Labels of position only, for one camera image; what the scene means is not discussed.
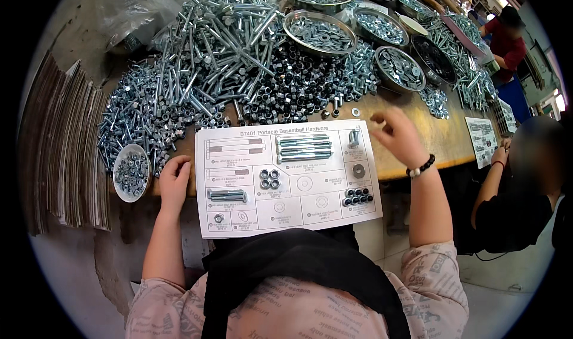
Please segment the beaded bracelet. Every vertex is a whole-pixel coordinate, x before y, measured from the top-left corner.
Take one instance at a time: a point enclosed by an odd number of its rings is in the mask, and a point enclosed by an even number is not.
[[[406,169],[406,175],[414,178],[416,176],[420,176],[420,174],[424,171],[426,171],[431,165],[432,163],[434,163],[435,161],[435,156],[434,154],[430,154],[430,159],[428,161],[426,161],[426,163],[424,163],[422,166],[420,166],[419,168],[415,168],[413,170],[410,169]]]

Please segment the woman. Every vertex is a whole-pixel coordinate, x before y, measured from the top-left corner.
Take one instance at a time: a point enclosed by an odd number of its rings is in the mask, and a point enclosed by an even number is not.
[[[424,171],[430,155],[400,109],[371,120],[386,123],[372,124],[371,135],[419,173],[412,178],[412,248],[400,277],[360,254],[354,235],[287,229],[217,243],[204,258],[208,273],[185,291],[179,213],[190,158],[178,156],[159,179],[161,210],[126,337],[460,337],[468,304],[440,175],[431,165]]]

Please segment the hardware instruction sheet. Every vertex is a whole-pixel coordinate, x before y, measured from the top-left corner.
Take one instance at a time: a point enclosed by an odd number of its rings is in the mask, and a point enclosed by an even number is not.
[[[351,149],[348,135],[353,129],[360,129],[359,145]],[[278,163],[276,136],[315,134],[329,136],[330,158]],[[262,170],[279,171],[278,189],[261,187]],[[201,130],[195,136],[195,176],[203,238],[316,230],[382,217],[374,154],[363,120]],[[342,205],[346,190],[364,188],[373,201]],[[207,191],[238,189],[247,193],[245,203],[207,198]]]
[[[492,163],[492,155],[497,149],[496,134],[489,119],[466,118],[473,151],[476,154],[477,168]]]

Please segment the table surface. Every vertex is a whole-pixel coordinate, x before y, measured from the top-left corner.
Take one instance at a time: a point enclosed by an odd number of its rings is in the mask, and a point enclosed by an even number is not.
[[[442,85],[441,88],[445,90],[450,86]],[[426,104],[420,99],[417,92],[399,95],[385,89],[379,88],[378,93],[375,95],[363,96],[359,102],[344,103],[340,108],[340,116],[335,119],[329,116],[326,120],[322,120],[319,113],[314,113],[309,116],[309,121],[330,121],[330,120],[343,120],[343,119],[356,119],[351,111],[353,108],[358,108],[361,111],[360,119],[366,120],[368,128],[370,129],[374,124],[369,121],[372,114],[383,111],[389,106],[395,105],[403,109],[405,114],[414,122],[422,143],[426,146],[430,153],[436,157],[435,164],[438,168],[448,168],[462,163],[474,161],[476,156],[473,151],[472,141],[470,139],[468,126],[466,125],[465,117],[473,118],[489,118],[492,121],[494,131],[498,141],[500,140],[497,123],[490,113],[482,114],[479,111],[469,109],[462,109],[460,99],[456,92],[445,90],[448,94],[448,102],[446,106],[450,114],[449,120],[441,120],[434,118],[428,111]],[[332,106],[329,105],[326,109],[331,111]],[[233,124],[237,123],[237,114],[234,111],[233,104],[228,104],[225,109],[225,115],[228,115]],[[372,149],[376,160],[376,171],[378,173],[379,181],[394,180],[406,176],[406,167],[401,164],[388,149],[380,144],[374,137],[370,136],[372,142]],[[170,151],[170,155],[190,155],[195,157],[195,136],[191,132],[185,139],[177,140],[175,143],[177,151],[174,153]],[[194,197],[197,194],[195,188],[195,164],[191,161],[192,168],[190,174],[189,185],[187,186],[187,195]],[[113,184],[110,182],[110,190],[113,192]],[[159,195],[159,181],[153,178],[151,188],[148,194],[152,196]]]

